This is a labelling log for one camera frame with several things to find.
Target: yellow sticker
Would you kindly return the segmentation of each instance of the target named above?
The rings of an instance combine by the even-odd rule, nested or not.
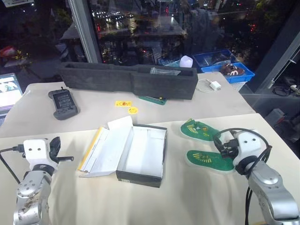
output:
[[[116,107],[131,107],[131,101],[116,101],[114,106],[116,106]]]
[[[136,107],[131,107],[128,109],[129,114],[137,114],[139,110]]]

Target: blue plastic crate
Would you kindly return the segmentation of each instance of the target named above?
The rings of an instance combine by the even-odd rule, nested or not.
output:
[[[225,56],[228,56],[229,60],[222,61],[222,62],[219,62],[219,63],[217,62],[217,63],[213,64],[211,59],[212,59],[213,55],[216,54],[216,53],[221,53]],[[196,65],[197,65],[199,71],[202,67],[216,66],[216,65],[219,65],[219,64],[236,62],[235,56],[228,49],[219,50],[219,51],[215,51],[215,52],[207,52],[207,53],[196,54],[196,55],[192,55],[192,57],[193,57],[194,61],[196,62]]]
[[[245,73],[240,76],[224,76],[229,83],[238,83],[238,82],[247,82],[250,81],[255,74],[250,71],[243,63],[235,62],[232,63],[236,67],[242,68],[245,70]],[[222,65],[211,66],[211,67],[202,67],[201,70],[203,73],[210,73],[210,72],[219,72]]]

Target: game controller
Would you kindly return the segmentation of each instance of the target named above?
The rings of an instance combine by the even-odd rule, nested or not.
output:
[[[49,98],[54,102],[56,111],[53,113],[58,120],[65,120],[78,114],[77,107],[67,89],[53,90],[48,93]]]

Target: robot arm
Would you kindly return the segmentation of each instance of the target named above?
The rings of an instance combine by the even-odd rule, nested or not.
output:
[[[231,131],[234,139],[223,145],[217,136],[226,131]],[[266,142],[253,130],[233,128],[217,134],[214,143],[223,157],[233,159],[237,172],[248,179],[249,188],[256,194],[268,225],[300,225],[299,209],[293,196],[284,187],[282,177],[260,160],[262,151],[259,137]],[[271,148],[267,142],[266,145],[266,150]]]
[[[17,206],[14,225],[49,225],[48,197],[51,192],[52,175],[60,161],[73,161],[73,157],[57,157],[60,138],[50,143],[46,139],[24,141],[25,157],[30,163],[17,189]]]

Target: clear plastic bag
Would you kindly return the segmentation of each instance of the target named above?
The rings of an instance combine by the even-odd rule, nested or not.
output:
[[[159,74],[159,75],[173,75],[177,76],[180,74],[180,70],[169,70],[169,69],[157,69],[155,67],[152,67],[150,70],[150,74]]]

